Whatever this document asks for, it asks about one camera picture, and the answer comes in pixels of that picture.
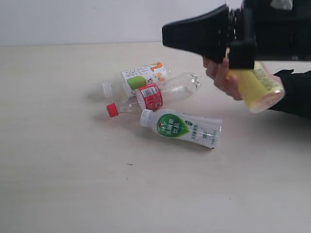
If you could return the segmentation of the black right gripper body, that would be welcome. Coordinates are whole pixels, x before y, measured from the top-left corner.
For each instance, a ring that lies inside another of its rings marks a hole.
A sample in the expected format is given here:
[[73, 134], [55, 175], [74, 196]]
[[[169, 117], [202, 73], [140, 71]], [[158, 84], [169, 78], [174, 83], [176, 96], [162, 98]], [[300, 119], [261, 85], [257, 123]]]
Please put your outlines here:
[[294, 1], [244, 0], [243, 7], [251, 8], [254, 14], [255, 60], [291, 60], [295, 56]]

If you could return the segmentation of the person's open bare hand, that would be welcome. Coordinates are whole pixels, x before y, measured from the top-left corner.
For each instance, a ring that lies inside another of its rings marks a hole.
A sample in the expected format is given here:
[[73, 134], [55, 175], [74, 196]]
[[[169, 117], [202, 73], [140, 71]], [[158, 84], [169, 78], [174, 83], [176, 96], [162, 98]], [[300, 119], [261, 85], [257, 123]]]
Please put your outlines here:
[[217, 64], [204, 56], [202, 58], [206, 75], [213, 80], [214, 86], [234, 100], [241, 101], [242, 97], [238, 90], [238, 77], [230, 75], [228, 72], [229, 60], [224, 58], [221, 64]]

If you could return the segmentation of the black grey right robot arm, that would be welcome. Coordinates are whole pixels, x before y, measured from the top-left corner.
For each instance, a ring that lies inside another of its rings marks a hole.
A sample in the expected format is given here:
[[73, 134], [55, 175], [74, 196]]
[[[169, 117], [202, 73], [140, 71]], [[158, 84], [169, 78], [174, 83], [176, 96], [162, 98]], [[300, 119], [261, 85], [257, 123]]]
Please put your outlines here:
[[253, 69], [256, 61], [310, 61], [309, 0], [244, 0], [230, 11], [230, 69]]

